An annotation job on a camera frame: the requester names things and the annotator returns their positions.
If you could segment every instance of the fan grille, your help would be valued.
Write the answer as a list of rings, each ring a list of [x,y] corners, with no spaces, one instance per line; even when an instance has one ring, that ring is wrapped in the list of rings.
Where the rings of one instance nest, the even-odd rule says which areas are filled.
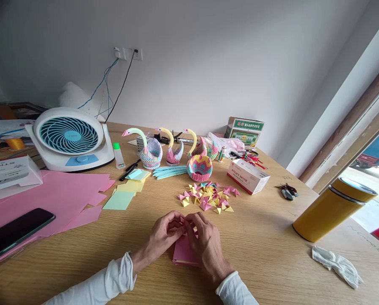
[[[40,129],[42,140],[62,153],[85,153],[98,141],[95,129],[88,123],[71,117],[57,117],[46,121]]]

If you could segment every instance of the human hand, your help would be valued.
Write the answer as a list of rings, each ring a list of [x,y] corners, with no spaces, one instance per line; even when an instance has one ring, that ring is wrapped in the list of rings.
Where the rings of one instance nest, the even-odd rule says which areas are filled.
[[[158,218],[146,242],[130,255],[133,261],[133,276],[159,258],[186,231],[180,218],[184,215],[171,211]]]
[[[188,214],[185,217],[185,226],[189,243],[198,257],[202,270],[217,288],[228,275],[234,272],[232,265],[223,257],[218,228],[200,212]],[[198,229],[198,238],[195,236],[193,226]]]

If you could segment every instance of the red vehicle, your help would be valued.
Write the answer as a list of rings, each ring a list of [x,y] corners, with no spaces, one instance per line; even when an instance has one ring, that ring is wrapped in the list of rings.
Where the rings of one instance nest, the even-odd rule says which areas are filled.
[[[368,169],[379,167],[379,136],[363,151],[363,153],[350,165]]]

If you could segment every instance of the white box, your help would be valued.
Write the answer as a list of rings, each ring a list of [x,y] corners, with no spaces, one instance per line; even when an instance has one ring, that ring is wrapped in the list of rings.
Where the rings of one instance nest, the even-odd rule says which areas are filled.
[[[42,183],[41,172],[29,156],[0,161],[0,199]]]
[[[250,195],[262,191],[270,179],[269,174],[242,159],[237,159],[230,163],[227,175]]]

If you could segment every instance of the green sticky note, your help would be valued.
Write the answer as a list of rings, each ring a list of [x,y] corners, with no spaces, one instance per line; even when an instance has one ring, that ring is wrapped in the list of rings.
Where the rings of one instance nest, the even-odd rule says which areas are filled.
[[[116,191],[106,202],[103,210],[122,210],[125,211],[134,197],[133,192]]]
[[[138,169],[138,171],[140,171],[140,173],[136,174],[135,171],[131,172],[131,174],[134,174],[133,176],[130,174],[128,175],[126,178],[127,179],[130,179],[130,180],[136,180],[136,181],[141,181],[144,179],[145,176],[148,175],[148,171],[145,171],[145,170],[142,170],[142,169]]]
[[[137,177],[139,174],[141,174],[142,170],[141,169],[135,169],[133,170],[126,178],[127,179],[134,179]]]

